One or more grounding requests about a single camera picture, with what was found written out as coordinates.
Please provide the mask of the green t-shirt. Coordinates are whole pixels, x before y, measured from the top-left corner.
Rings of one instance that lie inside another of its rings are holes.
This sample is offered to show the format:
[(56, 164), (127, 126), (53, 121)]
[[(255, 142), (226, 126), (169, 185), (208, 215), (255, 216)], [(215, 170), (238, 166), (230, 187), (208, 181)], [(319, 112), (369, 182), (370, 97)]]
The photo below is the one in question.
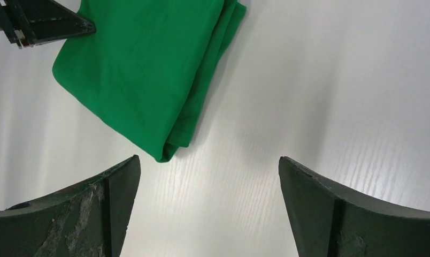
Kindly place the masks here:
[(189, 146), (246, 10), (238, 1), (82, 1), (96, 32), (68, 39), (52, 73), (106, 125), (168, 162)]

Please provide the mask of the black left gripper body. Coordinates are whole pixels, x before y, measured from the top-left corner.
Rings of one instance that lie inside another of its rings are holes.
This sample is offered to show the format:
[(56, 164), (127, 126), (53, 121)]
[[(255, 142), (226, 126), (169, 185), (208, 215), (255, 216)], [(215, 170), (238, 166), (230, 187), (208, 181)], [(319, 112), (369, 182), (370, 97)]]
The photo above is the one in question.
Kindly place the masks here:
[(0, 1), (0, 31), (19, 49), (34, 45), (35, 34), (19, 1)]

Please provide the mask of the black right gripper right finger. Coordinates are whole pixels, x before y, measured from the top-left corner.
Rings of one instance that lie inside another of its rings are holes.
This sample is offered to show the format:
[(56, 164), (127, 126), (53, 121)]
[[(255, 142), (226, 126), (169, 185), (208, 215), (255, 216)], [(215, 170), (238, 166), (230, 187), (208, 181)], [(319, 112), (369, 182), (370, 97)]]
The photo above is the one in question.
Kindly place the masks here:
[(279, 177), (299, 256), (430, 256), (430, 211), (374, 198), (286, 156)]

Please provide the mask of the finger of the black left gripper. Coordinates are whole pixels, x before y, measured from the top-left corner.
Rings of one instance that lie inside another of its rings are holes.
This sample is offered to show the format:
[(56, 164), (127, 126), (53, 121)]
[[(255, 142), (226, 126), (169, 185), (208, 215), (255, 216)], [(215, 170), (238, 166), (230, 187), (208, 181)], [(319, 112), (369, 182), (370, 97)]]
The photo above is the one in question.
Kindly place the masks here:
[(96, 32), (95, 24), (56, 1), (9, 1), (27, 46), (46, 44)]

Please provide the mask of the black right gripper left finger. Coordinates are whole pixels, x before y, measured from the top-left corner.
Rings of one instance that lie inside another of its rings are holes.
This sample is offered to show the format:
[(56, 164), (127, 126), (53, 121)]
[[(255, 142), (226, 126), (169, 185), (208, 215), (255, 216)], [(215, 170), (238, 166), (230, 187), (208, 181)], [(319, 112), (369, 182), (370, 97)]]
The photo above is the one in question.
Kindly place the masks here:
[(79, 183), (0, 210), (0, 256), (119, 256), (140, 176), (134, 155)]

